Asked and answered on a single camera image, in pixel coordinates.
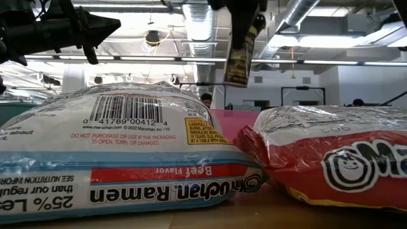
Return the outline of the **yellow lid jar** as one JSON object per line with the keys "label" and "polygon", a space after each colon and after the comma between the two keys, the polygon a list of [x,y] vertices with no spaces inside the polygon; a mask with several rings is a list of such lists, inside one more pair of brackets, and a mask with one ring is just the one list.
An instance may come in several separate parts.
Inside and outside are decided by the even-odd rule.
{"label": "yellow lid jar", "polygon": [[258,35],[255,26],[251,26],[245,35],[243,47],[235,49],[230,43],[228,56],[224,65],[224,84],[232,87],[247,88],[254,43]]}

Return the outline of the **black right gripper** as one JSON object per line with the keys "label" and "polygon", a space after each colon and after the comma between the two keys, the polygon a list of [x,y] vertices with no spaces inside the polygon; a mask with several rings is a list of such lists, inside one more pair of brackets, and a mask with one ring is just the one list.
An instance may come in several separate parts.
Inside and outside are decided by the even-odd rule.
{"label": "black right gripper", "polygon": [[[260,11],[267,9],[268,0],[208,0],[208,5],[213,10],[219,10],[223,7],[243,5],[244,3],[252,3],[258,5]],[[258,8],[236,10],[229,8],[231,13],[231,45],[234,50],[243,48],[245,37],[253,23],[256,33],[259,34],[266,27],[266,18],[259,13]]]}

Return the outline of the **black metal rig frame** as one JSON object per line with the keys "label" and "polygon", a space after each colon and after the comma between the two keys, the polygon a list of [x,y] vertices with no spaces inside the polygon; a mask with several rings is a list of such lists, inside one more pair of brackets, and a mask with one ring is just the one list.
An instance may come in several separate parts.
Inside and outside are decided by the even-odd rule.
{"label": "black metal rig frame", "polygon": [[284,90],[285,89],[295,89],[295,90],[321,90],[322,91],[322,104],[326,105],[326,89],[324,87],[308,87],[308,86],[297,86],[297,87],[281,87],[280,88],[280,106],[284,106]]}
{"label": "black metal rig frame", "polygon": [[208,82],[197,82],[197,83],[180,83],[179,89],[182,89],[183,85],[194,85],[198,87],[209,87],[209,86],[222,86],[224,88],[223,97],[224,97],[224,108],[226,108],[226,85],[224,83],[208,83]]}

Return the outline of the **red plastic tray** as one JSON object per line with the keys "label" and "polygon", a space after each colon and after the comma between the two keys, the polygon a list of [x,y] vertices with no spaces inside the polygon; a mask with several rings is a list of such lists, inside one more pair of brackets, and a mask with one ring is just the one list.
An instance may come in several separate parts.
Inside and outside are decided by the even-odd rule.
{"label": "red plastic tray", "polygon": [[215,129],[230,142],[237,138],[240,129],[253,127],[260,114],[259,111],[225,109],[211,109],[211,113]]}

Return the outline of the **silver ventilation duct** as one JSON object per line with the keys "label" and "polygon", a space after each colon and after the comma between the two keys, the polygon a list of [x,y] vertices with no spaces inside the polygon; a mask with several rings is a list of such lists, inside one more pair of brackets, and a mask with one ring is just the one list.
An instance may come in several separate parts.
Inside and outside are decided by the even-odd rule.
{"label": "silver ventilation duct", "polygon": [[[214,56],[214,11],[208,4],[184,4],[185,29],[190,41],[190,55],[196,58],[212,58]],[[198,63],[193,66],[197,83],[213,83],[215,81],[215,65]]]}

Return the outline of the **teal plastic tray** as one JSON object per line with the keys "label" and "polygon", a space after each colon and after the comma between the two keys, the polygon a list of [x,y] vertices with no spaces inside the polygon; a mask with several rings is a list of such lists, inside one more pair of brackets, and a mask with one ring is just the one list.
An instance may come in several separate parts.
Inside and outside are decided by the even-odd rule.
{"label": "teal plastic tray", "polygon": [[0,127],[14,116],[37,106],[35,103],[0,101]]}

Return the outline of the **long light strip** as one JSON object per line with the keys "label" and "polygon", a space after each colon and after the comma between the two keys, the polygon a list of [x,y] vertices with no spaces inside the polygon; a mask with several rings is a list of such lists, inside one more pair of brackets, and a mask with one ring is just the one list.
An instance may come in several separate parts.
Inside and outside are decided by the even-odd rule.
{"label": "long light strip", "polygon": [[[79,55],[26,55],[27,60],[50,61],[85,61],[85,56]],[[209,57],[158,57],[158,56],[98,56],[101,62],[185,62],[185,63],[224,63],[225,58]],[[389,61],[351,61],[351,60],[296,60],[296,59],[252,59],[253,64],[292,64],[320,66],[372,66],[372,67],[407,67],[407,62]]]}

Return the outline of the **blue white ramen packet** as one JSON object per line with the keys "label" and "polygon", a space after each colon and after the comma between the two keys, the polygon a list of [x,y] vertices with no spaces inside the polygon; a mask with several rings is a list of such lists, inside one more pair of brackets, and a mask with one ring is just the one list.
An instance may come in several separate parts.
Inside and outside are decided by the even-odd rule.
{"label": "blue white ramen packet", "polygon": [[267,179],[209,108],[164,81],[60,94],[0,127],[0,225],[208,207]]}

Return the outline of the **red ramen packet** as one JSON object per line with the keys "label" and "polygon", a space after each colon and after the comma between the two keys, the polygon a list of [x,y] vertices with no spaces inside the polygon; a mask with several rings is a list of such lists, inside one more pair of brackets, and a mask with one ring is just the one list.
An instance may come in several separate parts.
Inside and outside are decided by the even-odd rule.
{"label": "red ramen packet", "polygon": [[407,212],[407,108],[281,106],[234,142],[297,200]]}

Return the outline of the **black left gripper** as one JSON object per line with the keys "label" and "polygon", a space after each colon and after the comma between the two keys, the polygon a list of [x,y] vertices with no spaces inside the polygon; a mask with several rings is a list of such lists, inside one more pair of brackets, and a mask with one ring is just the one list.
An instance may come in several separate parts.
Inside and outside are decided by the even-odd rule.
{"label": "black left gripper", "polygon": [[71,0],[0,0],[0,64],[26,66],[26,55],[75,46],[96,65],[95,49],[120,27],[120,20],[75,8]]}

